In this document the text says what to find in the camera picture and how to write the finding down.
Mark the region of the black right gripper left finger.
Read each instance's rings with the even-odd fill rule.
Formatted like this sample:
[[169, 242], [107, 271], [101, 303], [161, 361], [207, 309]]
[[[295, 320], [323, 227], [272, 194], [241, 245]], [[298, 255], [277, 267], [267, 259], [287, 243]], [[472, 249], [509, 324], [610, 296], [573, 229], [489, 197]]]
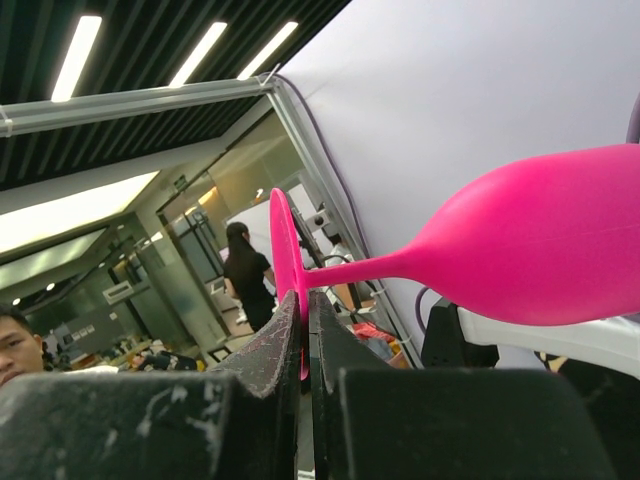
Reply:
[[46, 373], [1, 390], [5, 479], [293, 479], [300, 307], [208, 372]]

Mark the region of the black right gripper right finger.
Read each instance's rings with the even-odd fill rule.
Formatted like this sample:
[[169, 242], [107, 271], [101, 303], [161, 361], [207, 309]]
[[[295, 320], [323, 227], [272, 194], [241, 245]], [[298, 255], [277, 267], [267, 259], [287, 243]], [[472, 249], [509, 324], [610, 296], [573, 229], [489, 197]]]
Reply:
[[535, 370], [396, 369], [309, 296], [320, 479], [612, 479], [568, 382]]

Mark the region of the pink plastic wine glass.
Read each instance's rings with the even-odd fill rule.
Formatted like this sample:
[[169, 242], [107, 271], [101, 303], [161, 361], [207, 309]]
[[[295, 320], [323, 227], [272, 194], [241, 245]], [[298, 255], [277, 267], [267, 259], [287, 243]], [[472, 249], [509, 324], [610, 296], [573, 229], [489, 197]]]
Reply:
[[480, 316], [560, 327], [639, 310], [639, 147], [625, 143], [517, 161], [474, 180], [405, 247], [308, 270], [288, 200], [270, 198], [280, 295], [402, 278]]

